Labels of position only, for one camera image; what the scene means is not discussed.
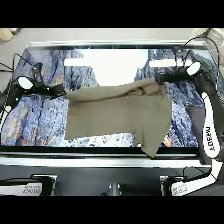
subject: gray floor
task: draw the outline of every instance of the gray floor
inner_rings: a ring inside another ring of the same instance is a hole
[[[29,42],[63,40],[187,40],[194,28],[23,28],[10,41],[0,41],[0,62],[11,67],[14,53],[22,54]],[[0,91],[10,73],[0,73]]]

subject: folded fabric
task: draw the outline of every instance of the folded fabric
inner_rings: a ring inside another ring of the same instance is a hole
[[[172,106],[164,86],[145,79],[66,92],[65,139],[133,132],[135,144],[155,156],[171,122]]]

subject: wrinkled fabric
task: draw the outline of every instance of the wrinkled fabric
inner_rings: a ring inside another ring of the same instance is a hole
[[[169,130],[172,103],[154,79],[66,92],[65,139],[132,132],[154,157]]]

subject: round white object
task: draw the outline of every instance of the round white object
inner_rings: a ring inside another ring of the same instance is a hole
[[[33,83],[26,77],[19,77],[18,83],[23,89],[31,89],[33,87]]]
[[[199,71],[201,67],[201,63],[200,62],[195,62],[193,63],[188,69],[187,69],[187,73],[188,75],[194,75],[195,73],[197,73]]]

